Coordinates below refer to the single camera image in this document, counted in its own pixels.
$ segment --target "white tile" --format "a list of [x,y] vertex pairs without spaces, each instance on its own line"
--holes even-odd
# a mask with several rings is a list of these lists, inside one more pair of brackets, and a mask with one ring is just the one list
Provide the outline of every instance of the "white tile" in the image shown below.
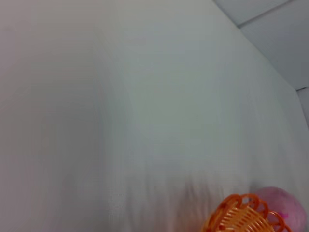
[[295,89],[309,86],[308,10],[297,0],[241,29]]
[[217,5],[236,24],[242,24],[288,0],[216,0]]

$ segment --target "orange toy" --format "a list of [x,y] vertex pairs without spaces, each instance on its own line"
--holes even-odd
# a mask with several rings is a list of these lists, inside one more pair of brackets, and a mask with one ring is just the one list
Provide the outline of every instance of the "orange toy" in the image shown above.
[[[276,218],[269,222],[269,217]],[[201,232],[292,232],[282,217],[254,194],[227,197],[204,224]]]

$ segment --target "orange plastic basket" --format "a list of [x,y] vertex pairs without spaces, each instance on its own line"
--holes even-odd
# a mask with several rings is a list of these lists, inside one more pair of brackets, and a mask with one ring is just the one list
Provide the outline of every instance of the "orange plastic basket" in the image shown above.
[[227,197],[203,225],[201,232],[292,232],[282,217],[254,194]]

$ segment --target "pink ball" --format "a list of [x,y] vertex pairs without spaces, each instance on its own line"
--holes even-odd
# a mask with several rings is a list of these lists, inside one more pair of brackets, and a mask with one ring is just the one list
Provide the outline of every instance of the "pink ball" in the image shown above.
[[307,213],[294,196],[274,186],[261,188],[255,194],[268,204],[270,210],[279,213],[293,232],[305,230]]

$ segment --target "pink toy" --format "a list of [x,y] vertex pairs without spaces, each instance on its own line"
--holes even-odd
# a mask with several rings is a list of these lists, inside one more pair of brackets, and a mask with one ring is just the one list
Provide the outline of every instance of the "pink toy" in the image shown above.
[[278,212],[293,232],[304,232],[307,213],[294,196],[273,186],[261,188],[255,194],[268,204],[270,210]]

